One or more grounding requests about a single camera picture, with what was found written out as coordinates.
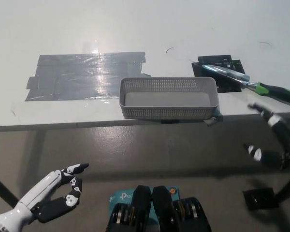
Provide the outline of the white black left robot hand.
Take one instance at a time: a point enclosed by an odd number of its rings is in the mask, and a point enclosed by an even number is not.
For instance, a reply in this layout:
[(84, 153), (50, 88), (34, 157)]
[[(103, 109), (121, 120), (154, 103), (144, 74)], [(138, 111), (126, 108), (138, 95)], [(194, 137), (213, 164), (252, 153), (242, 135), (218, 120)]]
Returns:
[[(12, 210), (0, 214), (0, 232), (21, 232), (35, 220), (47, 223), (74, 210), (82, 193), (82, 179), (75, 175), (82, 173), (88, 166), (88, 163), (75, 164), (50, 172)], [(66, 184), (70, 184), (72, 190), (52, 200), (57, 189)]]

